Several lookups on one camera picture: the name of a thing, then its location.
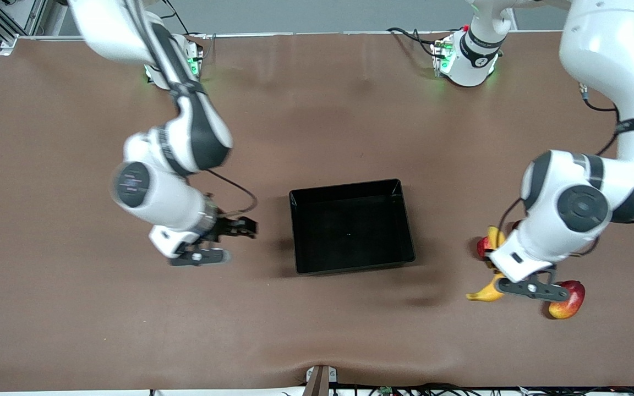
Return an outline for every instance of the brown table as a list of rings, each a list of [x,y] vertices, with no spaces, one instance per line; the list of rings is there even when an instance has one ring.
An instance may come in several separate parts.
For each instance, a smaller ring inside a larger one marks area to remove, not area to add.
[[[166,93],[84,43],[21,40],[0,58],[0,391],[291,386],[314,364],[342,383],[634,386],[634,225],[561,264],[588,292],[571,320],[464,298],[491,278],[472,238],[528,162],[594,152],[614,127],[558,40],[511,35],[473,89],[388,35],[216,40],[204,80],[236,138],[221,173],[259,195],[260,233],[206,268],[169,267],[109,196],[126,137],[174,116]],[[405,185],[416,262],[296,276],[287,193],[385,178]],[[247,203],[211,175],[192,184]]]

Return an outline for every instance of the yellow banana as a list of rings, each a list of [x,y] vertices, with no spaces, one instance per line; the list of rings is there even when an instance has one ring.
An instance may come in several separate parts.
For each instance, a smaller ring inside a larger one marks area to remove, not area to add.
[[[469,301],[486,301],[486,303],[490,303],[491,301],[501,298],[503,293],[495,288],[495,283],[503,277],[502,273],[496,271],[495,275],[493,275],[493,280],[491,280],[488,285],[486,285],[478,293],[466,293],[466,299]]]
[[[505,235],[503,235],[503,232],[498,231],[498,227],[488,226],[488,243],[490,243],[493,250],[500,248],[500,245],[505,243]]]

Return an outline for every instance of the circular gray joint cap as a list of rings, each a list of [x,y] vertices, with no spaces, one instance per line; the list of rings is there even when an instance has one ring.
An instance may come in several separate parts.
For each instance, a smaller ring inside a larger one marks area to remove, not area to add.
[[[569,230],[586,233],[606,219],[608,201],[596,188],[575,185],[561,193],[556,210]]]

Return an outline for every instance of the empty black rectangular tray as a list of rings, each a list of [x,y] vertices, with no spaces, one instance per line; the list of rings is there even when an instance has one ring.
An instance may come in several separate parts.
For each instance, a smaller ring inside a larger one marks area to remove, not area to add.
[[[400,180],[290,191],[302,275],[397,266],[415,259]]]

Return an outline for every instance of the apple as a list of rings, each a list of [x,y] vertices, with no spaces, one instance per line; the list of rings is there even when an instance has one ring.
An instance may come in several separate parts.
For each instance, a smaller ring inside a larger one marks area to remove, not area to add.
[[[562,286],[569,291],[569,298],[562,302],[553,302],[549,304],[549,314],[556,319],[568,319],[576,315],[581,308],[583,299],[586,296],[586,288],[578,280],[565,280],[557,282],[556,285]]]
[[[476,252],[478,256],[482,259],[486,259],[486,250],[492,250],[491,242],[488,240],[488,236],[484,236],[476,243]]]

